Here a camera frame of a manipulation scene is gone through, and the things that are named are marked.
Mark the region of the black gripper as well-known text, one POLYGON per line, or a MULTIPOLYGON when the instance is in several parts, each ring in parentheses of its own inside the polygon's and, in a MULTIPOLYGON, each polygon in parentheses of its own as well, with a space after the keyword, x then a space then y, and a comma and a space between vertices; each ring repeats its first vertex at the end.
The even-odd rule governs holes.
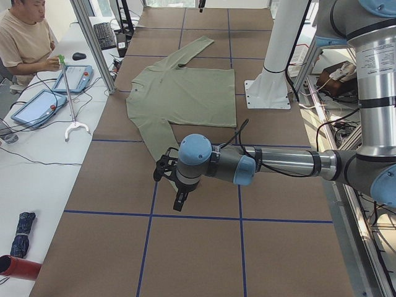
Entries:
POLYGON ((187 200, 188 192, 192 192, 197 188, 198 177, 187 178, 185 176, 176 176, 175 185, 178 188, 178 192, 176 193, 173 210, 181 212, 187 200))

